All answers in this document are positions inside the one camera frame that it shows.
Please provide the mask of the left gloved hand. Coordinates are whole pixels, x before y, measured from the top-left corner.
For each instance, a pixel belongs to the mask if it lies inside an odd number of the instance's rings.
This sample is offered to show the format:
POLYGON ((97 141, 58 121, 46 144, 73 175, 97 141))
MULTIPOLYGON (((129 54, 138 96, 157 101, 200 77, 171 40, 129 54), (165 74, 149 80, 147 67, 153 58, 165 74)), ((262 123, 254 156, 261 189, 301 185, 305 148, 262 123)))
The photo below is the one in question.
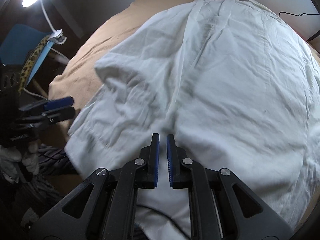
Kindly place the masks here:
POLYGON ((33 175, 39 173, 39 143, 32 141, 28 145, 26 153, 21 153, 17 148, 5 148, 1 146, 1 174, 10 183, 17 183, 19 174, 15 167, 21 163, 28 172, 33 175))

